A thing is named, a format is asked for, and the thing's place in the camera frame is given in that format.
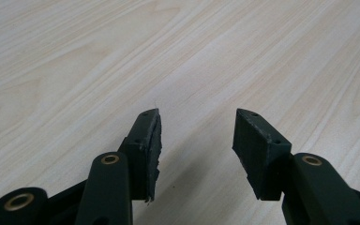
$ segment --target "light wood tabletop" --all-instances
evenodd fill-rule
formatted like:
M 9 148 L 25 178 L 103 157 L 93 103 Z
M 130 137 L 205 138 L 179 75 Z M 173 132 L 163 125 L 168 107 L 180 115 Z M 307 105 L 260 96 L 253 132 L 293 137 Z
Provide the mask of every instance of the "light wood tabletop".
M 237 108 L 360 190 L 360 1 L 0 1 L 0 197 L 52 196 L 159 108 L 134 224 L 285 224 L 232 150 Z

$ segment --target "screw hole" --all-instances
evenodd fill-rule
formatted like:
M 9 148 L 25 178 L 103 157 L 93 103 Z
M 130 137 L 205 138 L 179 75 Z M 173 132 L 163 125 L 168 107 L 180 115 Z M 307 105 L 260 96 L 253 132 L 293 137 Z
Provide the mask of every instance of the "screw hole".
M 93 225 L 108 225 L 110 220 L 107 217 L 98 217 L 94 222 Z
M 323 163 L 319 159 L 317 159 L 316 157 L 303 156 L 302 159 L 307 164 L 312 165 L 312 166 L 321 166 L 321 165 L 323 165 Z
M 106 165 L 114 164 L 117 161 L 119 161 L 119 157 L 116 155 L 108 155 L 101 159 L 101 163 Z
M 34 195 L 31 193 L 19 194 L 11 198 L 5 203 L 4 208 L 7 211 L 16 211 L 24 208 L 34 200 Z

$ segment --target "wood grain surface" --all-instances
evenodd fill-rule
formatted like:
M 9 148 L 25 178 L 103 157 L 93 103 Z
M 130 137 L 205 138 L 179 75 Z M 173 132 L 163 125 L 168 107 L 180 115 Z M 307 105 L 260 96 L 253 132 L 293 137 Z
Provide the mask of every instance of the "wood grain surface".
M 285 224 L 232 150 L 237 108 L 360 190 L 360 1 L 0 0 L 0 197 L 81 182 L 152 108 L 161 173 L 136 225 Z

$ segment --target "wooden table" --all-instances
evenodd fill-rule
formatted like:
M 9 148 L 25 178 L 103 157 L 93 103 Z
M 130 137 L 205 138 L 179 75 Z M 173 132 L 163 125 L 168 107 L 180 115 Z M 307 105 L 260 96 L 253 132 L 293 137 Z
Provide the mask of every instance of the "wooden table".
M 285 223 L 232 150 L 237 108 L 360 190 L 360 1 L 0 1 L 0 197 L 81 182 L 152 108 L 136 225 Z

